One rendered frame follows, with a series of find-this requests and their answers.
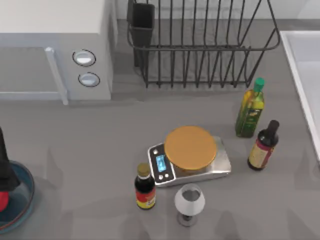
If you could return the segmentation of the dark bottle red label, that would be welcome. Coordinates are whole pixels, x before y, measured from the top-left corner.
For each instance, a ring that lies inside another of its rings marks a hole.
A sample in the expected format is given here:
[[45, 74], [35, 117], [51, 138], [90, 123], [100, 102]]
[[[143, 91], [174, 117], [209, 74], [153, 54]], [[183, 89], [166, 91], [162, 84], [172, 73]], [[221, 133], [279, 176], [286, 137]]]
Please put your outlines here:
[[279, 142], [278, 128], [280, 123], [273, 119], [267, 128], [262, 129], [255, 140], [247, 159], [248, 166], [255, 171], [262, 171]]

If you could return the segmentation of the white sink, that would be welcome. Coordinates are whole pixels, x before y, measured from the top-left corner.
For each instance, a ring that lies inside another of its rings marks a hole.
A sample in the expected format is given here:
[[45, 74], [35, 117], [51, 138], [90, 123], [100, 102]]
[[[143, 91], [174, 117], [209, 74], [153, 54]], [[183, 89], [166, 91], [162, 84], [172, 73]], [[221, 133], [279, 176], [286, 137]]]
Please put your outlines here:
[[320, 30], [281, 31], [280, 36], [320, 164]]

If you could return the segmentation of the silver kitchen scale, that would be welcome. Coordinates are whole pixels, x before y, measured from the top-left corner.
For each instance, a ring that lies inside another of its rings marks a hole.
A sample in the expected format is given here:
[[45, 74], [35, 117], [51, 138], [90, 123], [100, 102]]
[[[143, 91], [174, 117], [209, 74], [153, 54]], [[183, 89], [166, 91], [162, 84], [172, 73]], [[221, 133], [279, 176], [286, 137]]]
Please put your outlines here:
[[165, 155], [164, 144], [160, 143], [147, 150], [150, 174], [158, 188], [184, 185], [200, 181], [218, 179], [232, 171], [230, 159], [222, 139], [215, 136], [217, 153], [214, 160], [205, 168], [195, 172], [185, 171], [174, 166]]

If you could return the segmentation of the dark sauce bottle gold cap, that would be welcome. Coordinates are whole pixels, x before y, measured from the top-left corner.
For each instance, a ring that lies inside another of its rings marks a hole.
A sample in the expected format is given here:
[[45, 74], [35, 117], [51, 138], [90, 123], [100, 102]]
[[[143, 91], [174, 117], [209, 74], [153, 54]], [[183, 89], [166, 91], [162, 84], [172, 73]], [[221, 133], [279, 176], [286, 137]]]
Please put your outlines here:
[[148, 163], [140, 163], [137, 166], [134, 187], [137, 206], [143, 210], [153, 208], [156, 204], [156, 184]]

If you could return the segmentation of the blue bowl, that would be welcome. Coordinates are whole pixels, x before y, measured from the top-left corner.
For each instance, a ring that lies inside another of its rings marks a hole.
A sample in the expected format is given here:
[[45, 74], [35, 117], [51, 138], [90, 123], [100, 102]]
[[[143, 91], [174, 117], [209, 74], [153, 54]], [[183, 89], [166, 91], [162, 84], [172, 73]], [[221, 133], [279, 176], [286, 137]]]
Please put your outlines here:
[[9, 161], [10, 172], [19, 180], [8, 192], [7, 206], [0, 211], [0, 235], [20, 227], [29, 218], [35, 203], [35, 180], [30, 170], [17, 161]]

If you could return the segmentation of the red object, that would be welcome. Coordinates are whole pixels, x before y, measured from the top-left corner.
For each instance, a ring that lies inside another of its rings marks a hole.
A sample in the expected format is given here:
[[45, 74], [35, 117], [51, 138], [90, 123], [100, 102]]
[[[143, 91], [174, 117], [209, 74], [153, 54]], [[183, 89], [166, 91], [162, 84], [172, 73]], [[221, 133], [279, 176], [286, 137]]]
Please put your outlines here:
[[9, 203], [9, 193], [7, 191], [0, 191], [0, 212], [3, 212]]

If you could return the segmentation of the large white microwave knob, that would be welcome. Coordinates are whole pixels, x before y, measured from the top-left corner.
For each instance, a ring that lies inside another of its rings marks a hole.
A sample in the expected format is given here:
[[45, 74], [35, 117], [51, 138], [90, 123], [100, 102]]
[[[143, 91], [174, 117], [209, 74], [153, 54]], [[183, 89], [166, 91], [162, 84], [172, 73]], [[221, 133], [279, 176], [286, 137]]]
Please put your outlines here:
[[90, 67], [96, 63], [96, 56], [87, 49], [76, 50], [72, 53], [72, 60], [81, 67]]

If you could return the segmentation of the clear wine glass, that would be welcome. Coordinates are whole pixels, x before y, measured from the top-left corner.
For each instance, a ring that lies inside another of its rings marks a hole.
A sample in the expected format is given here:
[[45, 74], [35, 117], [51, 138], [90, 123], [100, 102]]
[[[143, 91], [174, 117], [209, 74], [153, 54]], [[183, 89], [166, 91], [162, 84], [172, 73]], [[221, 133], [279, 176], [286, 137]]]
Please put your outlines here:
[[175, 194], [177, 221], [184, 227], [196, 224], [197, 216], [204, 210], [206, 200], [200, 187], [194, 183], [183, 185]]

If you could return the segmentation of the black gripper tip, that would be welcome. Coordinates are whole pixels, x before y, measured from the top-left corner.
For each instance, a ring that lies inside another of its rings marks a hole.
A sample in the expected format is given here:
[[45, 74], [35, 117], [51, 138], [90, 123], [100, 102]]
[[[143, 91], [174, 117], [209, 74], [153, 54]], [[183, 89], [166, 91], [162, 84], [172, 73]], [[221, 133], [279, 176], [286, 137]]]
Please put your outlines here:
[[0, 192], [12, 192], [20, 183], [9, 161], [3, 131], [0, 127]]

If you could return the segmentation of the black cutlery holder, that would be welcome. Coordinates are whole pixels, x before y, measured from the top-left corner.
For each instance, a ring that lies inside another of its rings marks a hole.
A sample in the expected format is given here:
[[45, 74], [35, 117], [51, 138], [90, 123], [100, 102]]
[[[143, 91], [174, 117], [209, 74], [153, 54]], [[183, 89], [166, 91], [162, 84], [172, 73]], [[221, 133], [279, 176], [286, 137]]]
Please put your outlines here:
[[155, 23], [155, 6], [150, 3], [128, 0], [127, 22], [133, 42], [134, 66], [136, 68], [143, 67], [143, 60], [139, 60], [142, 54], [140, 48], [149, 48], [151, 45]]

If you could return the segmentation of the green oil bottle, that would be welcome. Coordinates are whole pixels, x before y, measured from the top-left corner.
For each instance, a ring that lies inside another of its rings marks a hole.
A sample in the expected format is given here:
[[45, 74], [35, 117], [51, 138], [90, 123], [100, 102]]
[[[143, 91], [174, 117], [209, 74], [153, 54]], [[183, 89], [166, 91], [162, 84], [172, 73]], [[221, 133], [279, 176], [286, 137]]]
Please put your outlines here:
[[253, 88], [247, 90], [243, 95], [235, 123], [237, 137], [251, 138], [254, 136], [261, 113], [265, 107], [264, 86], [264, 78], [258, 77], [254, 81]]

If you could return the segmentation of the small white microwave knob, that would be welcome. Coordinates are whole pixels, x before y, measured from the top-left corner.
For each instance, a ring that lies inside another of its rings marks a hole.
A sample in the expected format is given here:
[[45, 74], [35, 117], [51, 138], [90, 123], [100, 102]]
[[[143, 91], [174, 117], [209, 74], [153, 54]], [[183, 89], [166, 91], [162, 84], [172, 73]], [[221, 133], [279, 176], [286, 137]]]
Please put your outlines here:
[[78, 82], [87, 88], [94, 88], [101, 82], [100, 77], [93, 72], [86, 72], [77, 77]]

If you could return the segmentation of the pale microwave oven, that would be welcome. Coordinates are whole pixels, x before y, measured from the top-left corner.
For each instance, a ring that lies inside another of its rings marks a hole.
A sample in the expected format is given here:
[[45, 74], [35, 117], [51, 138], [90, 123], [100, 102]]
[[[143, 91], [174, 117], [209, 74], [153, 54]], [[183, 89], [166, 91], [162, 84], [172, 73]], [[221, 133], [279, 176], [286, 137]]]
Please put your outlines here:
[[[110, 100], [117, 40], [114, 0], [0, 0], [0, 101], [62, 101], [47, 47], [55, 51], [68, 103]], [[73, 61], [81, 49], [94, 53], [94, 65]], [[87, 72], [99, 76], [98, 86], [78, 82]]]

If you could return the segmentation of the orange round scale plate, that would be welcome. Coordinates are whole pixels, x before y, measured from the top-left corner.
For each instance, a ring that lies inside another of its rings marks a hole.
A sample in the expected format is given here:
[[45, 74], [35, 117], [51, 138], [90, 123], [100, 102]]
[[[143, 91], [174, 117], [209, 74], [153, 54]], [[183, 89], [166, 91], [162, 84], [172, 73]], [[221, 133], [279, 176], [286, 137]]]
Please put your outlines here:
[[185, 171], [198, 171], [211, 164], [218, 152], [215, 138], [203, 127], [180, 126], [164, 140], [168, 160]]

